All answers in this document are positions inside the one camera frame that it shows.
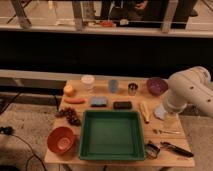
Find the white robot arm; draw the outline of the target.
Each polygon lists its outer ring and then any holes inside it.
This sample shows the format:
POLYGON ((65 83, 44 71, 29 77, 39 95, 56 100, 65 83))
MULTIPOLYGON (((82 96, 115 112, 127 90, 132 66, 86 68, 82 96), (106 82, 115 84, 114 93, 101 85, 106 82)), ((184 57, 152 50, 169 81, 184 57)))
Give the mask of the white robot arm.
POLYGON ((188 103, 213 117, 213 90, 208 87, 210 82, 209 71, 200 66, 176 72, 169 77, 169 90, 162 101, 166 129, 171 129, 177 123, 178 114, 188 103))

